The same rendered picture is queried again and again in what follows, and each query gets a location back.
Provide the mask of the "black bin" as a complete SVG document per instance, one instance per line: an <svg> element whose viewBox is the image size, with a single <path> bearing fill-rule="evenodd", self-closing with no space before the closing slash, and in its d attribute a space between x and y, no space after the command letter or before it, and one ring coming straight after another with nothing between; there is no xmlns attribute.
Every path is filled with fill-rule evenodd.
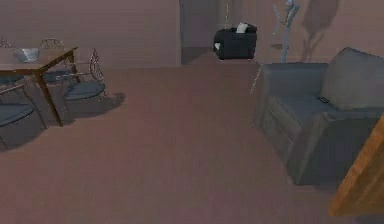
<svg viewBox="0 0 384 224"><path fill-rule="evenodd" d="M257 41L257 27L247 24L243 33L237 28L218 30L214 36L213 52L220 60L253 59Z"/></svg>

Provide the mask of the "metal chair with grey seat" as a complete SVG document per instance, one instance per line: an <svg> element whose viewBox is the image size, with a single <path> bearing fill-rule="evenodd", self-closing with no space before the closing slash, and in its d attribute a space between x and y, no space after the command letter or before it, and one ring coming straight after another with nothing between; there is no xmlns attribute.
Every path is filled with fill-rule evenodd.
<svg viewBox="0 0 384 224"><path fill-rule="evenodd" d="M64 49L64 43L56 38L45 38L40 42L40 47L44 49ZM72 63L69 59L65 59L48 71L43 73L43 78L48 84L54 84L69 81L69 75L72 73Z"/></svg>
<svg viewBox="0 0 384 224"><path fill-rule="evenodd" d="M100 95L106 96L104 74L96 49L92 50L87 64L87 72L69 73L57 77L64 102L85 100Z"/></svg>
<svg viewBox="0 0 384 224"><path fill-rule="evenodd" d="M27 103L3 103L0 99L0 128L14 124L22 119L27 118L28 116L36 113L41 125L44 129L47 128L47 125L42 117L40 110L38 109L36 103L32 97L26 91L27 86L25 84L19 84L12 87L6 87L0 89L0 96L9 94L11 92L21 92L28 100Z"/></svg>

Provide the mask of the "brown wooden dining table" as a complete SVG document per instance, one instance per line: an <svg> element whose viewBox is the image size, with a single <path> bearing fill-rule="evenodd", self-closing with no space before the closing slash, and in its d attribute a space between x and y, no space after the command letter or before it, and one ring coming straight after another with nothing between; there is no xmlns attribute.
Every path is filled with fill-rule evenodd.
<svg viewBox="0 0 384 224"><path fill-rule="evenodd" d="M62 127L62 119L58 114L52 95L43 78L43 73L66 59L74 63L74 52L76 50L77 47L64 49L39 49L39 55L35 62L23 63L15 56L17 48L0 48L0 76L25 75L34 77L56 123Z"/></svg>

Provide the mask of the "orange wooden furniture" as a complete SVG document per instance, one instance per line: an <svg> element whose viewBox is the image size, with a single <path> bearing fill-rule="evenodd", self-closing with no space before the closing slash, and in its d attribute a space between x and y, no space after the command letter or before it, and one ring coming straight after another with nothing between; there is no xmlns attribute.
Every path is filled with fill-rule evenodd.
<svg viewBox="0 0 384 224"><path fill-rule="evenodd" d="M384 113L338 187L328 214L384 215Z"/></svg>

